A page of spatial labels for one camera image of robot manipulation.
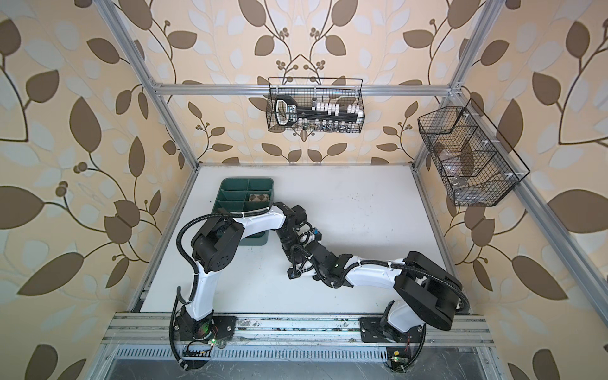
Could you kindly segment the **brown argyle sock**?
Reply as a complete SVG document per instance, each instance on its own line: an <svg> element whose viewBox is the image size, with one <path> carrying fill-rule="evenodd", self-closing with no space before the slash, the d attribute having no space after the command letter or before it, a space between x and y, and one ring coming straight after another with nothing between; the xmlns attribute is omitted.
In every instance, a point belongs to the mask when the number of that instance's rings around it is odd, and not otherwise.
<svg viewBox="0 0 608 380"><path fill-rule="evenodd" d="M249 196L249 202L269 202L271 195L269 193L253 193Z"/></svg>

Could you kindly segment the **green divided organizer tray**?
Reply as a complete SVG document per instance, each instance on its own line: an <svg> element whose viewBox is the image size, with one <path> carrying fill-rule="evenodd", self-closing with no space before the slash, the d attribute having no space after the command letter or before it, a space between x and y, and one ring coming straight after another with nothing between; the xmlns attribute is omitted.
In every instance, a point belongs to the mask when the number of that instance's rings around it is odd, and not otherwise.
<svg viewBox="0 0 608 380"><path fill-rule="evenodd" d="M274 180L270 177L228 177L222 180L212 212L241 213L268 207L273 201ZM269 202L249 202L253 193L269 193Z"/></svg>

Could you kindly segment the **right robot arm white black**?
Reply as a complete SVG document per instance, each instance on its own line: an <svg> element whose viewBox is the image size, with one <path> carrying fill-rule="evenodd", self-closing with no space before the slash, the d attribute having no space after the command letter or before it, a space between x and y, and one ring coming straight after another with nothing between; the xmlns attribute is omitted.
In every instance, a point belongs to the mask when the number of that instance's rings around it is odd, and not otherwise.
<svg viewBox="0 0 608 380"><path fill-rule="evenodd" d="M417 251L409 252L400 261L336 256L319 242L284 244L283 251L291 262L288 276L292 279L311 271L314 280L332 289L373 287L396 292L398 299L387 305L378 323L378 334L399 343L410 338L411 329L419 329L421 342L413 354L388 359L387 367L393 372L405 373L413 366L424 347L429 326L449 331L456 315L470 312L462 284Z"/></svg>

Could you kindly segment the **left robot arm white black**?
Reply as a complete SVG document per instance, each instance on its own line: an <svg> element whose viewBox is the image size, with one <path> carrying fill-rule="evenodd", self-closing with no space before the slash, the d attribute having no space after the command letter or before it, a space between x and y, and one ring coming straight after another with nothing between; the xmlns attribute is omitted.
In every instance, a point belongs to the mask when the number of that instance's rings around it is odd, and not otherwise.
<svg viewBox="0 0 608 380"><path fill-rule="evenodd" d="M306 211L296 205L277 202L252 211L228 212L223 208L186 223L177 233L178 253L193 269L193 283L187 297L181 287L169 320L169 346L184 371L199 369L203 363L193 360L191 345L208 345L207 355L222 337L222 326L214 320L213 300L219 274L230 264L241 241L258 233L275 231L296 278L307 269L315 269L307 245L319 242L321 232L307 220Z"/></svg>

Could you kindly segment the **black tool set in basket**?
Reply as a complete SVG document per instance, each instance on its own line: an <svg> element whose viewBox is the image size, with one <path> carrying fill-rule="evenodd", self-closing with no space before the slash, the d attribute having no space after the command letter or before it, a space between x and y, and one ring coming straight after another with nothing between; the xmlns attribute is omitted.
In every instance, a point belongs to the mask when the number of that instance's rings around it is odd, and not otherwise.
<svg viewBox="0 0 608 380"><path fill-rule="evenodd" d="M365 112L359 104L340 104L322 98L296 101L292 96L279 95L269 109L277 125L281 127L359 127Z"/></svg>

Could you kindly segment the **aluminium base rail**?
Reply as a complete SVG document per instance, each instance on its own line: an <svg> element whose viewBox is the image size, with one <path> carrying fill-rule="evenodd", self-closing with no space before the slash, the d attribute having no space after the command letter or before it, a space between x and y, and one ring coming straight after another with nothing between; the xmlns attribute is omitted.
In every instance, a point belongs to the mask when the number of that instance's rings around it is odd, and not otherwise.
<svg viewBox="0 0 608 380"><path fill-rule="evenodd" d="M415 327L396 341L380 332L377 314L217 315L206 338L170 327L168 313L119 313L102 339L118 359L215 361L377 362L418 348L484 352L495 348L485 318L458 316L449 331Z"/></svg>

